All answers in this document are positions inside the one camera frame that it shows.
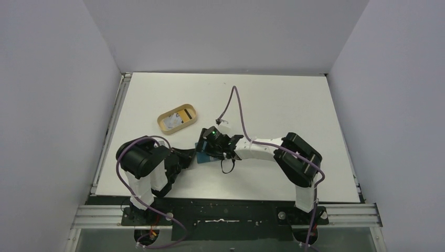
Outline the blue card holder wallet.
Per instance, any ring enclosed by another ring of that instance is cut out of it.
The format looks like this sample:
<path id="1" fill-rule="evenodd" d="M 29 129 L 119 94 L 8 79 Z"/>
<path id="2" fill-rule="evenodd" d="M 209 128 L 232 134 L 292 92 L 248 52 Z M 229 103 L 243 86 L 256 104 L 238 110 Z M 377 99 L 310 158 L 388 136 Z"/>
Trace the blue card holder wallet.
<path id="1" fill-rule="evenodd" d="M 198 142 L 195 143 L 196 151 L 198 150 L 197 146 L 198 146 Z M 207 146 L 207 142 L 204 141 L 203 148 L 205 149 L 206 146 Z M 217 159 L 215 157 L 212 157 L 212 156 L 209 156 L 209 155 L 205 154 L 204 152 L 196 152 L 196 159 L 197 159 L 197 163 L 198 164 L 209 163 L 209 162 L 216 162 L 216 161 L 219 160 L 219 159 Z"/>

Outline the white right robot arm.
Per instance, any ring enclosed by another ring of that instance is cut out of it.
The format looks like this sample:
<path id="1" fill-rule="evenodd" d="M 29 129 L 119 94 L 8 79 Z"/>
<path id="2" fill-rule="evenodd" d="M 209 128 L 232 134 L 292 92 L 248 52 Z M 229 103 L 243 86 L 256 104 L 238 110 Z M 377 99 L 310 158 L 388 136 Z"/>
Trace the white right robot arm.
<path id="1" fill-rule="evenodd" d="M 253 139 L 236 134 L 229 136 L 215 126 L 203 128 L 196 150 L 218 160 L 265 160 L 278 164 L 295 185 L 295 207 L 309 213 L 316 202 L 316 176 L 321 169 L 321 154 L 299 135 L 289 132 L 276 139 Z"/>

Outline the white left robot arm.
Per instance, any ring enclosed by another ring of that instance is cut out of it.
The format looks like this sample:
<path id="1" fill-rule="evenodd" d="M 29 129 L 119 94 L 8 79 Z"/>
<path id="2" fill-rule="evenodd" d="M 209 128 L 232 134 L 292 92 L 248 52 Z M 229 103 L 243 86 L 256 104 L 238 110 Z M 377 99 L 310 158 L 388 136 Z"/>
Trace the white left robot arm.
<path id="1" fill-rule="evenodd" d="M 155 197 L 166 196 L 182 170 L 189 168 L 195 149 L 178 149 L 162 136 L 142 136 L 116 152 L 118 178 L 131 193 L 131 206 L 146 211 Z"/>

